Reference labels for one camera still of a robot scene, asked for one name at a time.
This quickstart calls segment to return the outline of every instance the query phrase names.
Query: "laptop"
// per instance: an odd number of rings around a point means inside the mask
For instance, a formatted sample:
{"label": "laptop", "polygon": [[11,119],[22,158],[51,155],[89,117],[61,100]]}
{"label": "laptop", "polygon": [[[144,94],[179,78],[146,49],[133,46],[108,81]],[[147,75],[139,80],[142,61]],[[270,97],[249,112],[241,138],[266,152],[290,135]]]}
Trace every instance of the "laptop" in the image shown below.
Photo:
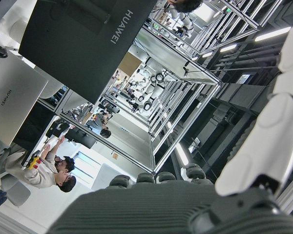
{"label": "laptop", "polygon": [[48,80],[8,52],[0,59],[0,140],[10,145]]}

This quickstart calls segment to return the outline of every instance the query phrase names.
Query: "huawei monitor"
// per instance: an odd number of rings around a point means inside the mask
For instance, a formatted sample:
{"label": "huawei monitor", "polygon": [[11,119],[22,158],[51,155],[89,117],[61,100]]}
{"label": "huawei monitor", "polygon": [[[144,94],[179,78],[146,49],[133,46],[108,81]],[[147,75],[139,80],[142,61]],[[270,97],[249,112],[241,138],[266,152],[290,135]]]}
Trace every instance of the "huawei monitor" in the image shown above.
{"label": "huawei monitor", "polygon": [[156,0],[37,1],[19,53],[95,103]]}

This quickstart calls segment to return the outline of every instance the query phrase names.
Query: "ceiling light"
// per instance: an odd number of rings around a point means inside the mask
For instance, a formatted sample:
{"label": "ceiling light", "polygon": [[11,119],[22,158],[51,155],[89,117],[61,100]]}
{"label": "ceiling light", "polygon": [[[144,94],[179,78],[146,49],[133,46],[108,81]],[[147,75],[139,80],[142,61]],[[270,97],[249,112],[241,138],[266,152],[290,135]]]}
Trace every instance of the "ceiling light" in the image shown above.
{"label": "ceiling light", "polygon": [[220,11],[216,12],[216,14],[213,16],[213,18],[216,18],[220,14]]}
{"label": "ceiling light", "polygon": [[168,126],[169,129],[171,129],[171,122],[168,121],[168,122],[167,122],[167,126]]}
{"label": "ceiling light", "polygon": [[220,52],[225,52],[225,51],[228,51],[228,50],[232,50],[236,47],[236,44],[234,45],[230,45],[230,46],[227,46],[227,47],[224,47],[220,50]]}
{"label": "ceiling light", "polygon": [[176,149],[177,149],[177,152],[178,152],[178,154],[179,154],[179,157],[180,157],[182,163],[183,163],[185,166],[188,165],[189,160],[188,160],[188,158],[187,158],[185,152],[183,151],[183,149],[182,149],[180,143],[178,143],[178,144],[176,145]]}
{"label": "ceiling light", "polygon": [[207,53],[207,54],[204,54],[204,55],[202,55],[202,58],[206,58],[206,57],[208,57],[208,56],[211,56],[212,53],[213,53],[213,52],[209,52],[209,53]]}
{"label": "ceiling light", "polygon": [[268,38],[276,37],[278,35],[287,33],[290,29],[291,29],[291,27],[287,27],[287,28],[283,28],[283,29],[271,32],[271,33],[266,33],[264,35],[256,37],[255,41],[260,41],[260,40],[265,40],[265,39],[268,39]]}

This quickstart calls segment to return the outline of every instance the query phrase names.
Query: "wall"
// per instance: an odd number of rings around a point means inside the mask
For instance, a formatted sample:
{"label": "wall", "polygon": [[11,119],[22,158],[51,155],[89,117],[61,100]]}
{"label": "wall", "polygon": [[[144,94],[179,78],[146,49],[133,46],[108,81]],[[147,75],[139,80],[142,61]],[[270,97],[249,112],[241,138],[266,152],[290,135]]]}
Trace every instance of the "wall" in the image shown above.
{"label": "wall", "polygon": [[0,45],[18,49],[20,44],[10,37],[10,29],[19,20],[28,22],[36,0],[17,0],[0,21]]}
{"label": "wall", "polygon": [[113,143],[146,166],[150,166],[149,135],[123,116],[116,114],[108,121],[112,132],[109,142]]}

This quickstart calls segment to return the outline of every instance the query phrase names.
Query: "man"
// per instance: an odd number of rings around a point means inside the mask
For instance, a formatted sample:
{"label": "man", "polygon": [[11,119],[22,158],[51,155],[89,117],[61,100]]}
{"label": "man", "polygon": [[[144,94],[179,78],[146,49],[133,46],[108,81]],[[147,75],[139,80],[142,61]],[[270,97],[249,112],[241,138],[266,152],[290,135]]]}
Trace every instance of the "man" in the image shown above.
{"label": "man", "polygon": [[71,172],[72,170],[75,169],[75,162],[74,159],[68,157],[68,156],[64,156],[64,160],[61,159],[60,157],[56,156],[57,150],[60,147],[60,145],[65,141],[65,137],[61,136],[58,139],[57,144],[52,148],[52,150],[48,153],[48,157],[53,157],[55,160],[55,168],[57,169],[57,171],[64,171],[64,172]]}
{"label": "man", "polygon": [[25,153],[24,149],[10,155],[5,162],[5,170],[17,179],[37,188],[48,188],[57,185],[63,192],[70,192],[76,184],[76,178],[67,172],[59,171],[54,166],[54,157],[48,156],[50,145],[41,153],[43,163],[35,169],[22,170],[21,162]]}
{"label": "man", "polygon": [[100,134],[103,138],[109,138],[112,135],[112,133],[106,126],[108,115],[97,113],[93,116],[93,120],[89,120],[86,123],[86,126],[90,128],[95,134]]}
{"label": "man", "polygon": [[188,13],[198,8],[203,0],[167,0],[178,12]]}

